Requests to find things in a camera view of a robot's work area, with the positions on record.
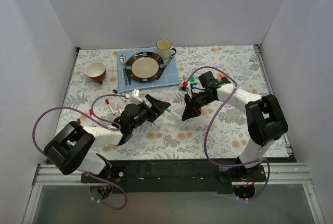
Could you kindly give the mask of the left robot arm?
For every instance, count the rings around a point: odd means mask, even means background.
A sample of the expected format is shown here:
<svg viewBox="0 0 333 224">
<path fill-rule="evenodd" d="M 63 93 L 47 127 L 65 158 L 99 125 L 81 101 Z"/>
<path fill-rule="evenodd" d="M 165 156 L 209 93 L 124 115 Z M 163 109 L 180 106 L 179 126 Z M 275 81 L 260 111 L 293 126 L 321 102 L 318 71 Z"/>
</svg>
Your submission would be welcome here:
<svg viewBox="0 0 333 224">
<path fill-rule="evenodd" d="M 146 99 L 150 105 L 132 96 L 111 127 L 87 127 L 76 121 L 69 122 L 45 146 L 44 155 L 63 175 L 77 170 L 92 174 L 99 182 L 106 182 L 112 177 L 112 164 L 101 154 L 89 150 L 93 147 L 125 144 L 136 128 L 146 121 L 154 122 L 171 106 L 149 94 Z"/>
</svg>

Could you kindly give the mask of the teal ended white pen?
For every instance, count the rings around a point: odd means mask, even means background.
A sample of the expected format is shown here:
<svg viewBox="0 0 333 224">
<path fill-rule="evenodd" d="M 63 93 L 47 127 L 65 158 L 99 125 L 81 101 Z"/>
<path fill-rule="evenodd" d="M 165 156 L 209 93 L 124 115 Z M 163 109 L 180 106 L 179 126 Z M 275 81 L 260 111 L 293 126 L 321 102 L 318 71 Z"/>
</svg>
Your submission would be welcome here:
<svg viewBox="0 0 333 224">
<path fill-rule="evenodd" d="M 171 109 L 167 108 L 165 111 L 168 112 L 169 114 L 173 115 L 177 119 L 181 119 L 181 116 L 178 115 L 177 113 L 173 112 Z"/>
</svg>

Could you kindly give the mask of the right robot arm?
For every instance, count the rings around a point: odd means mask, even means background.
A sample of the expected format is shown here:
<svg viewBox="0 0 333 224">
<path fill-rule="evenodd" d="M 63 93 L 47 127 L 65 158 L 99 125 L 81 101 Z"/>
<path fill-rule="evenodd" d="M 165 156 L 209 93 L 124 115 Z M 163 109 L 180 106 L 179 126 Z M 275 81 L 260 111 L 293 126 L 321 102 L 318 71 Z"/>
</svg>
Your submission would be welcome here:
<svg viewBox="0 0 333 224">
<path fill-rule="evenodd" d="M 246 114 L 250 139 L 243 152 L 236 158 L 235 165 L 225 166 L 226 173 L 247 181 L 254 175 L 269 147 L 287 131 L 283 111 L 275 95 L 261 96 L 238 88 L 227 77 L 216 79 L 208 71 L 199 76 L 202 89 L 199 93 L 185 94 L 185 109 L 182 121 L 199 117 L 202 107 L 219 101 L 230 104 Z"/>
</svg>

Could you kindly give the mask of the red white pen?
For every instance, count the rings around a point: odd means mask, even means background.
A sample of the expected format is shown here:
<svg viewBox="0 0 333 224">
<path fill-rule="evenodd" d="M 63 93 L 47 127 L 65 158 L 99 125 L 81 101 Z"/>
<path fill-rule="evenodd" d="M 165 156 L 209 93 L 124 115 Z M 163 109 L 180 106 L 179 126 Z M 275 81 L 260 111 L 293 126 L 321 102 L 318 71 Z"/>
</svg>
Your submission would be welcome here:
<svg viewBox="0 0 333 224">
<path fill-rule="evenodd" d="M 116 113 L 115 113 L 114 110 L 112 109 L 112 106 L 111 106 L 109 100 L 108 100 L 108 99 L 105 99 L 105 102 L 106 102 L 108 108 L 110 109 L 112 115 L 115 115 Z"/>
</svg>

